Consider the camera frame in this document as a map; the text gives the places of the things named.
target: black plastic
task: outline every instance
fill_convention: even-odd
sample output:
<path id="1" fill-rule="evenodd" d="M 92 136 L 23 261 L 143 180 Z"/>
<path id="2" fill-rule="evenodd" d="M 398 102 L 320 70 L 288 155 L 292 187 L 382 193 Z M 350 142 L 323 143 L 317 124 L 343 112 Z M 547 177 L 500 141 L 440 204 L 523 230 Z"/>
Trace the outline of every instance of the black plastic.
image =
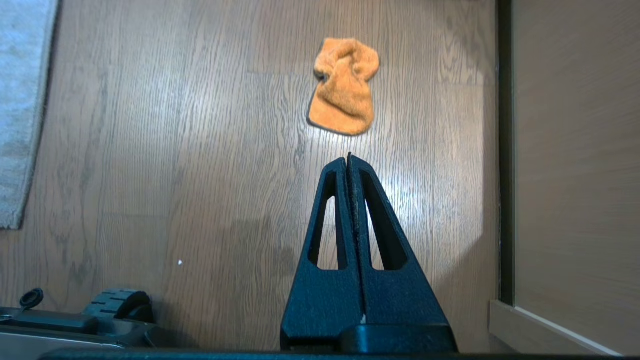
<path id="1" fill-rule="evenodd" d="M 23 310 L 33 309 L 34 307 L 40 305 L 43 299 L 44 291 L 42 291 L 42 289 L 40 288 L 35 288 L 24 294 L 20 298 L 20 307 Z"/>
<path id="2" fill-rule="evenodd" d="M 79 334 L 95 334 L 98 329 L 98 320 L 93 316 L 39 310 L 20 312 L 1 324 Z"/>
<path id="3" fill-rule="evenodd" d="M 124 319 L 154 323 L 150 311 L 151 298 L 144 291 L 131 289 L 107 289 L 97 295 L 83 314 L 101 318 Z"/>
<path id="4" fill-rule="evenodd" d="M 296 354 L 292 352 L 199 352 L 191 351 L 105 351 L 105 350 L 56 350 L 42 360 L 610 360 L 619 359 L 609 356 L 584 355 L 527 355 L 527 354 L 417 354 L 417 355 L 359 355 L 359 354 Z M 638 356 L 625 359 L 640 360 Z"/>
<path id="5" fill-rule="evenodd" d="M 326 201 L 335 196 L 336 245 L 340 270 L 317 267 Z M 346 327 L 362 319 L 360 276 L 351 228 L 346 162 L 327 165 L 318 183 L 298 271 L 282 318 L 280 346 L 334 347 Z"/>
<path id="6" fill-rule="evenodd" d="M 331 196 L 339 269 L 320 270 L 317 257 Z M 371 266 L 367 205 L 385 271 Z M 280 347 L 361 354 L 458 350 L 378 176 L 351 154 L 322 172 Z"/>

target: floor plank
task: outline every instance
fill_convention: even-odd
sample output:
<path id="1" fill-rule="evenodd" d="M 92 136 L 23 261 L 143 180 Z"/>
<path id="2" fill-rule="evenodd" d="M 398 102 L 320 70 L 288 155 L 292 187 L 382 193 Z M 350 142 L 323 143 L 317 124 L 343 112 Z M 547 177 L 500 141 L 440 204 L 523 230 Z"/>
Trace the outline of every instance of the floor plank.
<path id="1" fill-rule="evenodd" d="M 320 172 L 351 151 L 376 169 L 460 349 L 489 351 L 494 7 L 64 1 L 24 228 L 0 233 L 0 304 L 41 286 L 43 308 L 79 311 L 102 287 L 141 286 L 183 345 L 276 349 Z M 362 136 L 307 124 L 325 37 L 380 54 Z"/>

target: orange towel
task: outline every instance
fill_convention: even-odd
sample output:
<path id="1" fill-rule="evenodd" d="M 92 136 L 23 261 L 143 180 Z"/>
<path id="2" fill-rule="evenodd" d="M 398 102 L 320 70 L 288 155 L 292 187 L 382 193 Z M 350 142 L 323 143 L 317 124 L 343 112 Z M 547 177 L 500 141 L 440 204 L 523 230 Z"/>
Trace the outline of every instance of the orange towel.
<path id="1" fill-rule="evenodd" d="M 309 108 L 309 122 L 345 135 L 359 135 L 373 122 L 367 81 L 378 71 L 378 53 L 355 39 L 326 38 L 314 72 L 322 79 Z"/>

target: black wheel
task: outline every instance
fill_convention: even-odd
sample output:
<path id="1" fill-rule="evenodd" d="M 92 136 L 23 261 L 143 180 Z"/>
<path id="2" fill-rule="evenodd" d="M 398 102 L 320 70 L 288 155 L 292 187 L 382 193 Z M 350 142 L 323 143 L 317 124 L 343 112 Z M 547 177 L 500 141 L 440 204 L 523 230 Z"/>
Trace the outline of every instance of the black wheel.
<path id="1" fill-rule="evenodd" d="M 131 289 L 104 290 L 91 301 L 83 314 L 155 323 L 151 298 L 144 291 Z"/>

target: wood grain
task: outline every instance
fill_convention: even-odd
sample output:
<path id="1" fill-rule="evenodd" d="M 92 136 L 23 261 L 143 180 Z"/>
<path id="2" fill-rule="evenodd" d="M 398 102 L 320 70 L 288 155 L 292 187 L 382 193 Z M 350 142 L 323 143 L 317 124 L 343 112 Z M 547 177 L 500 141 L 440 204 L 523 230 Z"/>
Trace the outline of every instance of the wood grain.
<path id="1" fill-rule="evenodd" d="M 79 311 L 101 287 L 140 286 L 185 346 L 276 349 L 320 172 L 352 151 L 378 172 L 460 348 L 489 351 L 493 7 L 63 2 L 24 229 L 0 233 L 2 305 L 42 286 L 44 308 Z M 325 37 L 380 54 L 363 136 L 306 122 Z"/>
<path id="2" fill-rule="evenodd" d="M 516 304 L 640 354 L 640 3 L 514 3 Z"/>

